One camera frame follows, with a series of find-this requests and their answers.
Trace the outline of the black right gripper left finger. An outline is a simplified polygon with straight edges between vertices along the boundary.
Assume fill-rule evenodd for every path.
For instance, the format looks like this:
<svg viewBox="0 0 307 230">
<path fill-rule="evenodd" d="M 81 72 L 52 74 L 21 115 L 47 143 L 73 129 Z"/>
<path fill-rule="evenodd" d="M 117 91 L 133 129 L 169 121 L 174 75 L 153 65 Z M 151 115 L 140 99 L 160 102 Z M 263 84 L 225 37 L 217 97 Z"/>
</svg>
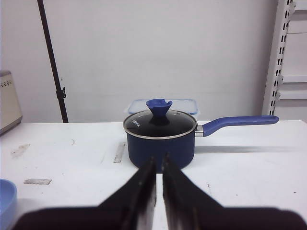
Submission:
<svg viewBox="0 0 307 230">
<path fill-rule="evenodd" d="M 15 230 L 150 230 L 156 203 L 156 168 L 148 160 L 98 206 L 45 208 L 22 215 Z"/>
</svg>

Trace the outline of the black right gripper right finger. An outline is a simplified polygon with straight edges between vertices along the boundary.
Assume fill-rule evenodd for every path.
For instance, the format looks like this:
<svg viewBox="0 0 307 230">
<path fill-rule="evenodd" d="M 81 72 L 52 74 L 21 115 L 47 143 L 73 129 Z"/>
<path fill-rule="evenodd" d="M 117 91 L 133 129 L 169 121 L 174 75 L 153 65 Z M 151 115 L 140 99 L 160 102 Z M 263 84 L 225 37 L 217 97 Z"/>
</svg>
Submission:
<svg viewBox="0 0 307 230">
<path fill-rule="evenodd" d="M 295 212 L 274 207 L 224 207 L 198 188 L 168 156 L 163 198 L 170 230 L 305 230 Z"/>
</svg>

